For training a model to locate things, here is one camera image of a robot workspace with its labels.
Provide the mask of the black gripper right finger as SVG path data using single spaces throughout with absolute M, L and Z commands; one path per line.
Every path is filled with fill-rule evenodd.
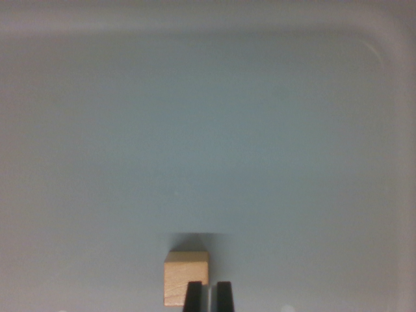
M 234 312 L 233 291 L 230 281 L 219 281 L 211 291 L 211 311 Z

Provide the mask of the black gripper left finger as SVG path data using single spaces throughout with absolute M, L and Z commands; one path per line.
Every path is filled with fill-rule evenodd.
M 190 281 L 187 285 L 183 312 L 200 312 L 202 306 L 202 282 Z

